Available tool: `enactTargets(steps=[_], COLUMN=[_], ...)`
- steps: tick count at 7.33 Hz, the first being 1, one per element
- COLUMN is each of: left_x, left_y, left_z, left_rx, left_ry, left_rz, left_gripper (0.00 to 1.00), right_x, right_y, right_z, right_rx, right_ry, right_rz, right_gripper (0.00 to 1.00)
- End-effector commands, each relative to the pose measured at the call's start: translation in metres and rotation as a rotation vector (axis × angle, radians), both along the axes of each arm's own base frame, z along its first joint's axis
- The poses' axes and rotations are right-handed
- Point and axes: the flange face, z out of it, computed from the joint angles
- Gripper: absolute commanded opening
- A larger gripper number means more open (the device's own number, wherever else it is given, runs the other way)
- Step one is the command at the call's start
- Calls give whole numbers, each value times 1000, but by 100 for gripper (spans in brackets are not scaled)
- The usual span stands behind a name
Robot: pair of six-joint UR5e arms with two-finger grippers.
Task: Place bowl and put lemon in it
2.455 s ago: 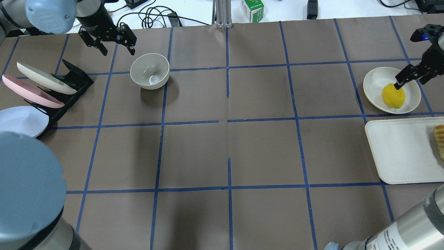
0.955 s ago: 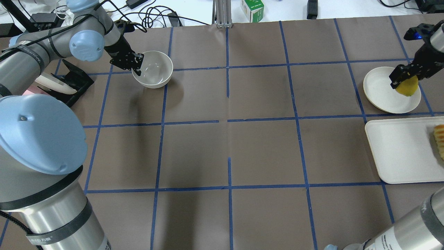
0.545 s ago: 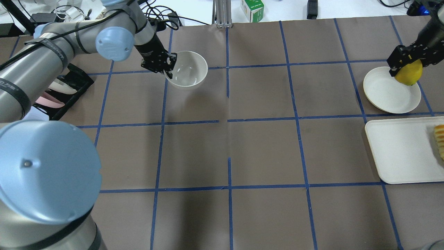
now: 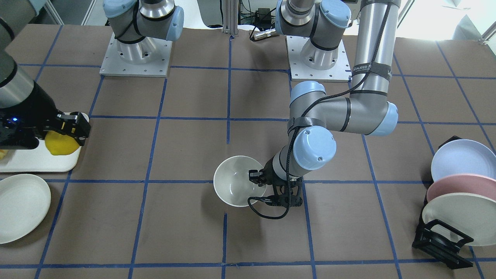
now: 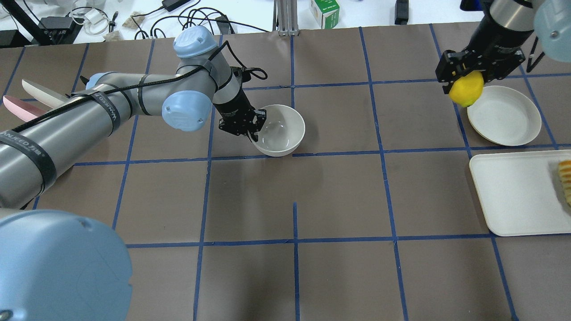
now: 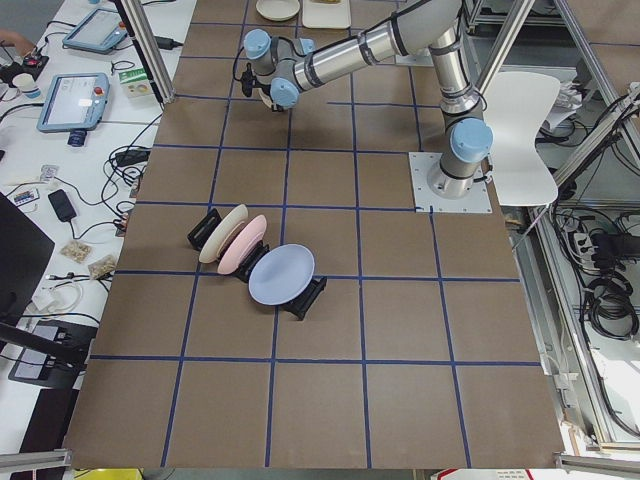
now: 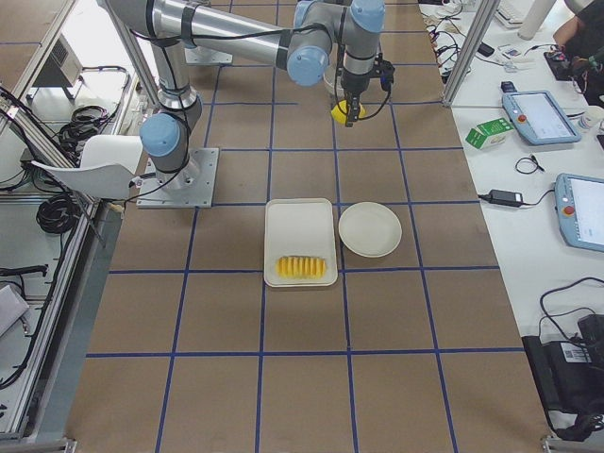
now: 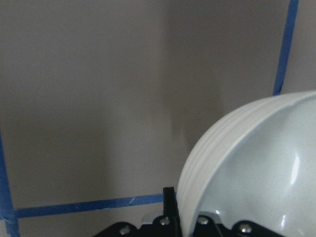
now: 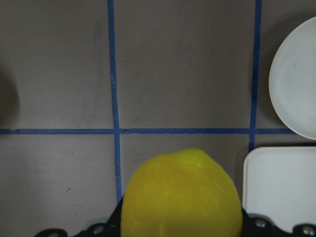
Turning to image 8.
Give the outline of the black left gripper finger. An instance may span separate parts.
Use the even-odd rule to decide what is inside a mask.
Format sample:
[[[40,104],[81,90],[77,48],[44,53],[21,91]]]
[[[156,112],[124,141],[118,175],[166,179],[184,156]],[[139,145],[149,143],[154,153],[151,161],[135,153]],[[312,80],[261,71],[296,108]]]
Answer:
[[[167,237],[181,237],[180,217],[173,187],[163,188],[162,227]]]

